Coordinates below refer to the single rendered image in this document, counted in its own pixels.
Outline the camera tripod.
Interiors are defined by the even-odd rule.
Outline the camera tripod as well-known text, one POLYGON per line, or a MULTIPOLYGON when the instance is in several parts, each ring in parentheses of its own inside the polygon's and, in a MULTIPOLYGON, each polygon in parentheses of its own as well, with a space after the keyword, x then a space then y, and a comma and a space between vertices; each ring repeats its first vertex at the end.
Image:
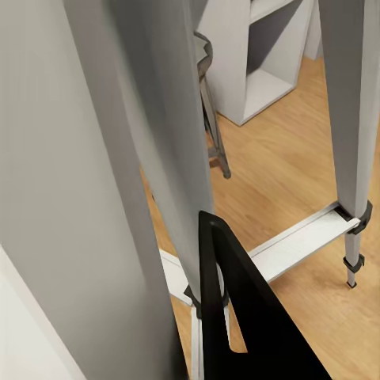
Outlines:
MULTIPOLYGON (((248 254, 270 283, 344 234, 353 290, 380 0, 318 6, 338 200, 248 254)), ((198 226, 215 204, 193 37, 189 0, 0 0, 0 380, 190 380, 171 296, 193 306, 204 380, 198 226)))

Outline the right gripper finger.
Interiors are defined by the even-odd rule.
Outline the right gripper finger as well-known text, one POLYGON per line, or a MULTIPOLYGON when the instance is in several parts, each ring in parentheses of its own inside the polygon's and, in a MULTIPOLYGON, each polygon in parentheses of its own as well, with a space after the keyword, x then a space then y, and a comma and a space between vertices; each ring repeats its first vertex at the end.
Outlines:
POLYGON ((230 226, 199 212, 204 380, 332 380, 230 226), (217 264, 248 353, 230 349, 217 264))

